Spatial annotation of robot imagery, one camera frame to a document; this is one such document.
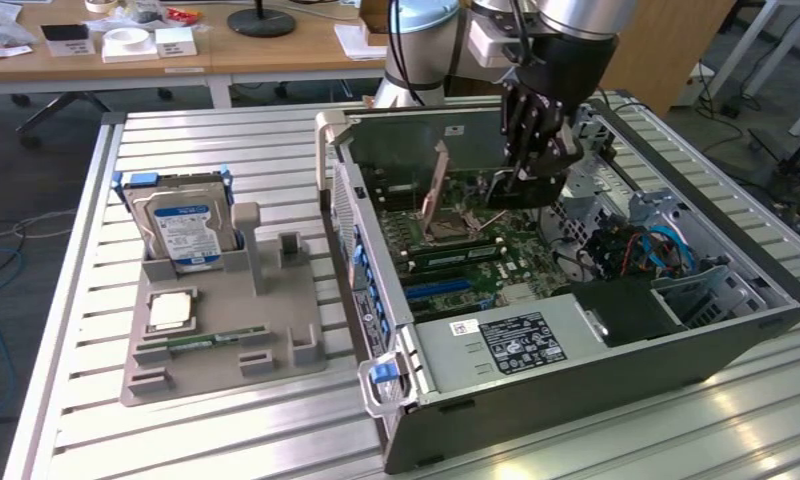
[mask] floor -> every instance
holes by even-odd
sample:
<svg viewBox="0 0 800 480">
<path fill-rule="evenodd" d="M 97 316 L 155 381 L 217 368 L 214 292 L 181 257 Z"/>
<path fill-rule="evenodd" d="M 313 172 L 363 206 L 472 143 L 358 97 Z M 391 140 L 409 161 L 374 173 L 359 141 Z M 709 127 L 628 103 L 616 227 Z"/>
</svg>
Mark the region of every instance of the floor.
<svg viewBox="0 0 800 480">
<path fill-rule="evenodd" d="M 709 66 L 720 65 L 737 39 L 740 30 L 718 36 L 705 55 Z M 757 45 L 748 53 L 733 77 L 742 78 L 754 59 L 768 48 Z M 374 81 L 351 81 L 355 95 L 371 94 Z M 736 91 L 734 81 L 728 82 L 720 92 L 720 99 Z M 289 98 L 279 100 L 273 93 L 274 85 L 249 85 L 238 88 L 239 100 L 234 106 L 266 103 L 307 103 L 343 100 L 337 83 L 295 83 L 289 86 Z M 183 87 L 173 89 L 174 99 L 159 100 L 154 90 L 135 90 L 101 94 L 114 110 L 187 110 L 209 108 L 210 98 L 206 89 Z M 33 106 L 41 106 L 50 95 L 31 95 Z M 741 128 L 768 129 L 790 147 L 798 142 L 785 133 L 800 115 L 800 61 L 788 57 L 780 70 L 758 95 L 762 110 L 744 110 L 733 123 Z M 10 103 L 7 96 L 0 96 L 0 219 L 21 219 L 42 212 L 70 209 L 79 199 L 87 159 L 94 145 L 98 114 L 89 105 L 75 104 L 46 122 L 35 131 L 43 141 L 37 151 L 26 151 L 18 145 L 13 128 L 31 113 Z M 676 109 L 666 115 L 666 121 L 689 142 L 698 148 L 728 138 L 734 132 L 710 120 L 704 119 L 689 109 Z M 726 166 L 745 171 L 764 161 L 761 153 L 746 148 L 748 139 L 728 142 L 712 155 Z M 70 218 L 59 218 L 31 229 L 30 233 L 54 231 L 69 225 Z M 17 238 L 0 239 L 0 247 L 14 248 Z M 33 368 L 41 331 L 43 328 L 50 298 L 58 278 L 67 238 L 27 240 L 23 245 L 23 270 L 9 285 L 0 290 L 0 328 L 17 370 L 17 390 L 6 409 L 0 414 L 0 478 L 5 467 L 15 424 L 19 414 L 25 385 Z M 0 358 L 0 399 L 6 389 L 6 372 Z"/>
</svg>

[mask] hard drive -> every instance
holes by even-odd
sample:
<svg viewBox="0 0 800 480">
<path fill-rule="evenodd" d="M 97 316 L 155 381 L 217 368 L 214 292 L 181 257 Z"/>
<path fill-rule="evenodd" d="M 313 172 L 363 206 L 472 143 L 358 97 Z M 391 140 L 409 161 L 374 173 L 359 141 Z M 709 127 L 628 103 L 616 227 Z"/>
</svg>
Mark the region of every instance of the hard drive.
<svg viewBox="0 0 800 480">
<path fill-rule="evenodd" d="M 221 253 L 239 246 L 230 218 L 231 177 L 221 172 L 194 175 L 135 173 L 113 178 L 142 241 L 147 260 L 170 259 L 178 273 L 219 267 Z"/>
</svg>

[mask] hard drive label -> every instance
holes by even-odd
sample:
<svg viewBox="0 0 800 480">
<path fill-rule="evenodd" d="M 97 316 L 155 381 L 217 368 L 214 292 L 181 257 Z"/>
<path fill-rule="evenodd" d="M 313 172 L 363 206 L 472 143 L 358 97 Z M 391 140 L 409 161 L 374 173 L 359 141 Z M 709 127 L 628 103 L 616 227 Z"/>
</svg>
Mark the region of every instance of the hard drive label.
<svg viewBox="0 0 800 480">
<path fill-rule="evenodd" d="M 538 312 L 481 323 L 480 333 L 505 375 L 565 360 L 565 352 Z"/>
<path fill-rule="evenodd" d="M 206 226 L 211 218 L 206 205 L 154 210 L 169 257 L 181 265 L 201 265 L 221 255 L 215 232 Z"/>
</svg>

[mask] wooden desk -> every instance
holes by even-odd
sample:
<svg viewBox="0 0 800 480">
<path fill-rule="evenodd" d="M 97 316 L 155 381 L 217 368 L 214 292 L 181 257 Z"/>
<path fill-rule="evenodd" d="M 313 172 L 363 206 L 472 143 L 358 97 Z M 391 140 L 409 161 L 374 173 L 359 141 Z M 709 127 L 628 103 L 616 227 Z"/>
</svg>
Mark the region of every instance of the wooden desk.
<svg viewBox="0 0 800 480">
<path fill-rule="evenodd" d="M 339 23 L 305 13 L 290 12 L 295 31 L 274 39 L 249 38 L 234 33 L 225 21 L 230 12 L 246 5 L 198 4 L 201 22 L 210 26 L 195 33 L 198 55 L 149 62 L 105 64 L 101 60 L 101 34 L 94 33 L 97 54 L 51 57 L 39 25 L 79 23 L 99 18 L 81 0 L 25 4 L 19 24 L 39 38 L 33 53 L 0 59 L 0 94 L 114 90 L 126 88 L 202 85 L 210 88 L 214 108 L 230 108 L 227 86 L 233 83 L 377 78 L 383 62 L 354 62 L 343 56 L 334 37 Z M 338 17 L 355 10 L 339 5 L 309 7 Z"/>
</svg>

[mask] white cable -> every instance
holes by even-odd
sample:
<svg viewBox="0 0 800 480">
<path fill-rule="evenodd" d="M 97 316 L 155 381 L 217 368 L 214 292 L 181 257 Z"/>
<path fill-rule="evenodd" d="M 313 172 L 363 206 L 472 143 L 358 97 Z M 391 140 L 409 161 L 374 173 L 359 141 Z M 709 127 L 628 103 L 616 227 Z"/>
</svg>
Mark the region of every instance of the white cable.
<svg viewBox="0 0 800 480">
<path fill-rule="evenodd" d="M 26 227 L 29 227 L 29 225 L 31 225 L 35 222 L 39 222 L 41 220 L 46 220 L 49 218 L 55 218 L 55 217 L 62 217 L 65 215 L 75 215 L 75 214 L 77 214 L 77 210 L 73 209 L 73 210 L 61 210 L 61 211 L 55 211 L 55 212 L 47 212 L 47 213 L 38 215 L 37 217 L 25 218 L 23 220 L 17 222 L 11 226 L 11 228 L 0 231 L 0 237 L 5 237 L 6 235 L 14 235 L 18 238 L 26 237 L 26 239 L 33 240 L 37 238 L 51 238 L 51 237 L 58 237 L 59 235 L 65 235 L 65 234 L 70 233 L 73 231 L 73 229 L 67 228 L 65 230 L 59 230 L 58 232 L 41 233 L 37 235 L 21 234 L 21 229 L 25 229 Z"/>
<path fill-rule="evenodd" d="M 219 1 L 209 1 L 209 2 L 163 2 L 165 6 L 189 6 L 189 5 L 254 5 L 254 2 L 250 0 L 219 0 Z M 329 20 L 334 20 L 337 22 L 354 22 L 358 20 L 358 17 L 338 17 L 330 15 L 327 13 L 322 13 L 317 10 L 311 10 L 305 7 L 299 7 L 295 5 L 290 5 L 286 3 L 275 3 L 275 2 L 263 2 L 263 6 L 281 8 L 285 10 L 291 10 L 294 12 L 301 12 L 307 15 L 313 15 L 314 17 L 327 18 Z"/>
</svg>

